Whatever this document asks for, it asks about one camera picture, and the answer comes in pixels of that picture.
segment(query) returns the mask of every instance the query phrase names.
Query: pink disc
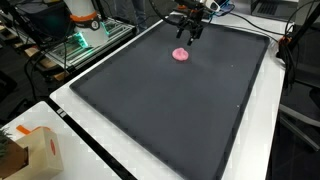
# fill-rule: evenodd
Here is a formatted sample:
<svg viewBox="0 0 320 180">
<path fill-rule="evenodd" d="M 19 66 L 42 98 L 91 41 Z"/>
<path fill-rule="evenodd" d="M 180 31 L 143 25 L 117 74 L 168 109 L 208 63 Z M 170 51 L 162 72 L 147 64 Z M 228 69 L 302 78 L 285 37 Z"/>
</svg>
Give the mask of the pink disc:
<svg viewBox="0 0 320 180">
<path fill-rule="evenodd" d="M 177 61 L 186 61 L 189 57 L 189 53 L 183 48 L 177 48 L 172 52 L 172 57 Z"/>
</svg>

